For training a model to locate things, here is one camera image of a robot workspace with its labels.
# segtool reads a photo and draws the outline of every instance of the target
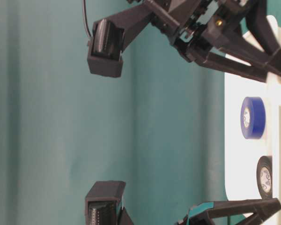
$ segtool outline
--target black 3d-printed part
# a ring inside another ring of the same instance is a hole
[[[121,210],[120,215],[118,216],[118,225],[134,225],[125,207]]]
[[[151,22],[187,62],[260,82],[266,82],[268,72],[281,77],[281,48],[266,18],[267,0],[215,1],[218,9],[206,24],[198,19],[212,0],[144,0],[95,22],[88,53],[91,73],[120,77],[123,65],[120,54]],[[242,19],[246,19],[249,31],[264,51],[242,37]],[[189,41],[182,39],[185,34],[191,38]],[[213,47],[250,65],[217,55],[211,52]]]
[[[126,183],[123,181],[97,181],[85,197],[85,222],[89,221],[89,207],[91,204],[115,203],[115,207],[121,202]]]
[[[281,210],[277,198],[244,201],[214,202],[214,208],[189,218],[189,225],[214,225],[213,218],[253,213],[237,225],[260,225]]]

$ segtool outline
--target white surface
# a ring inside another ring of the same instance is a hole
[[[281,28],[273,16],[268,20],[281,45]],[[261,48],[249,32],[244,38]],[[246,140],[242,135],[240,110],[245,97],[261,97],[265,103],[266,128],[260,140]],[[229,200],[261,198],[256,168],[260,157],[267,155],[273,156],[273,197],[280,197],[280,106],[281,80],[276,75],[269,74],[267,83],[261,83],[225,73],[225,187]],[[265,224],[281,225],[281,213]]]

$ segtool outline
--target gripper jaw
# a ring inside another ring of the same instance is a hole
[[[170,45],[187,62],[194,61],[202,67],[259,82],[266,82],[268,72],[281,77],[281,47],[266,19],[267,0],[218,0],[218,9],[206,24],[201,24],[199,18],[211,2],[144,0],[137,6],[95,22],[88,53],[91,73],[120,77],[122,52],[152,23],[168,37]],[[263,50],[242,37],[240,22],[243,19]],[[247,65],[215,54],[213,48],[247,62]]]
[[[252,213],[237,225],[260,225],[281,210],[278,199],[206,202],[190,210],[175,225],[214,225],[214,218]]]

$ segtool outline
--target screw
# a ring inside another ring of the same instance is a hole
[[[222,21],[222,20],[217,20],[217,21],[215,22],[215,24],[216,24],[218,27],[220,27],[220,26],[222,26],[223,21]]]

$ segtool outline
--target label on tape roll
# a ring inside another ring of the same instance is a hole
[[[272,157],[263,156],[257,164],[257,185],[258,190],[263,199],[273,197],[273,173],[272,173]]]
[[[240,113],[240,125],[245,139],[260,139],[266,127],[266,110],[260,97],[246,97]]]

